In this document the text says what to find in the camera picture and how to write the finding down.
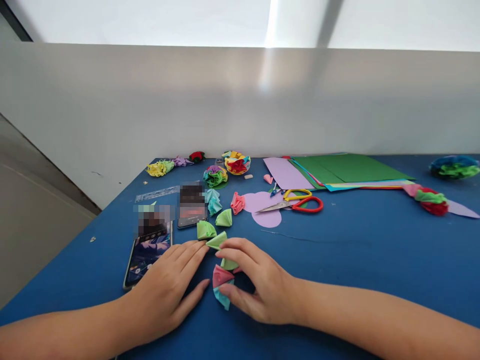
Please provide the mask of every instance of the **scissor blade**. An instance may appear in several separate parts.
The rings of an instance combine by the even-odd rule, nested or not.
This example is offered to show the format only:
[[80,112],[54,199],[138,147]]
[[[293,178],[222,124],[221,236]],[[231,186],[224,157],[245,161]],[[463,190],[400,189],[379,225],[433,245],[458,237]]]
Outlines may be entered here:
[[289,207],[290,206],[290,203],[288,203],[287,201],[281,201],[275,205],[272,205],[272,206],[269,206],[269,207],[266,207],[262,210],[258,210],[257,213],[263,213],[263,212],[266,212],[266,211],[271,211],[271,210],[277,210],[277,209],[283,209],[283,208],[286,208],[286,207]]

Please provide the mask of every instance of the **hand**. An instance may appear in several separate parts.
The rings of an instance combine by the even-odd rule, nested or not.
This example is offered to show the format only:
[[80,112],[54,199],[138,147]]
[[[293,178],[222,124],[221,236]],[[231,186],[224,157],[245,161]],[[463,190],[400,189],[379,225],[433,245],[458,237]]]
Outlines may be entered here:
[[267,324],[297,324],[300,316],[299,281],[267,253],[245,238],[233,237],[220,245],[216,256],[233,260],[255,285],[249,294],[235,285],[219,290],[232,304],[255,320]]
[[192,277],[209,247],[189,241],[170,247],[138,284],[122,296],[129,332],[135,346],[149,343],[177,328],[202,298],[210,280],[201,281],[183,300]]

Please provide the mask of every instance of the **yellow scissors handle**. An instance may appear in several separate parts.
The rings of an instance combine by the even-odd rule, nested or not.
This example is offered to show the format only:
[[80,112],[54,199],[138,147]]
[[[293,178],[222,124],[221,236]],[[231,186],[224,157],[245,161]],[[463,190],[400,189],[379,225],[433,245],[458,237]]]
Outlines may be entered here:
[[[293,191],[299,191],[299,192],[305,193],[306,195],[288,197],[289,194]],[[310,190],[307,190],[307,189],[291,189],[291,190],[287,190],[285,192],[285,195],[283,195],[283,198],[285,199],[285,201],[290,201],[290,200],[306,199],[306,198],[311,197],[311,196],[312,196],[312,192]]]

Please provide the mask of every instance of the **ruler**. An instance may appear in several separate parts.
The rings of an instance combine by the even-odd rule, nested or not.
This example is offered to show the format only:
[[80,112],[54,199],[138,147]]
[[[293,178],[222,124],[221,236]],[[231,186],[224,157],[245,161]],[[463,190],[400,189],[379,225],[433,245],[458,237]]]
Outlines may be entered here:
[[170,195],[170,194],[179,193],[179,192],[180,192],[180,185],[170,186],[161,190],[156,190],[156,191],[144,193],[142,195],[137,195],[135,197],[135,203],[139,203],[145,200],[155,199],[165,195]]

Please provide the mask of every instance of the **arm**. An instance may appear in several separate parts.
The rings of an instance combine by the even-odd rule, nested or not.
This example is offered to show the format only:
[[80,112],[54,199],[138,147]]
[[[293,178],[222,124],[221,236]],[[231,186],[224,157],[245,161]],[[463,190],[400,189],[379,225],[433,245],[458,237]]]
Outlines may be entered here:
[[389,360],[480,359],[473,326],[382,292],[295,278],[246,239],[220,248],[216,255],[237,262],[256,287],[220,292],[257,321],[310,327]]
[[174,245],[121,298],[0,327],[0,359],[109,359],[178,327],[209,280],[182,296],[208,252],[205,241]]

